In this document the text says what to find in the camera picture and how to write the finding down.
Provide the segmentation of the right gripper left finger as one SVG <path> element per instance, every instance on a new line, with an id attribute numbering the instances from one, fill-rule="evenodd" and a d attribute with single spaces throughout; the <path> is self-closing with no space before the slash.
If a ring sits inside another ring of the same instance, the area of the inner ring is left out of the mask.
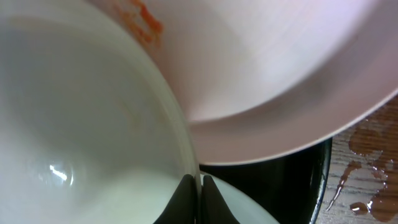
<path id="1" fill-rule="evenodd" d="M 196 215 L 197 186 L 195 178 L 186 174 L 154 224 L 195 224 Z"/>

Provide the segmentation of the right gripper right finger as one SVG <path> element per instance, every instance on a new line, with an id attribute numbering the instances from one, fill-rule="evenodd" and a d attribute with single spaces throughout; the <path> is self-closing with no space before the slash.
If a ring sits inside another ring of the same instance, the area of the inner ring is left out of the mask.
<path id="1" fill-rule="evenodd" d="M 239 224 L 210 175 L 203 176 L 203 187 L 201 191 L 201 223 Z"/>

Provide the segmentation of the pale green plate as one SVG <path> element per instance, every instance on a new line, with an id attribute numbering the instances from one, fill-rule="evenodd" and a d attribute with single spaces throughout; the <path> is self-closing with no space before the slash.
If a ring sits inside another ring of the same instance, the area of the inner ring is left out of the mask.
<path id="1" fill-rule="evenodd" d="M 279 224 L 268 211 L 245 193 L 231 184 L 209 175 L 213 178 L 229 210 L 238 222 L 242 224 Z"/>

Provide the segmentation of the cream white plate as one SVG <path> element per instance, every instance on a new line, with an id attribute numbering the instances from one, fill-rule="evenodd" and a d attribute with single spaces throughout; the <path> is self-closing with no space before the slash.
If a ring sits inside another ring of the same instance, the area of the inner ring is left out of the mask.
<path id="1" fill-rule="evenodd" d="M 87 1 L 1 2 L 1 222 L 154 223 L 200 172 L 141 46 Z"/>

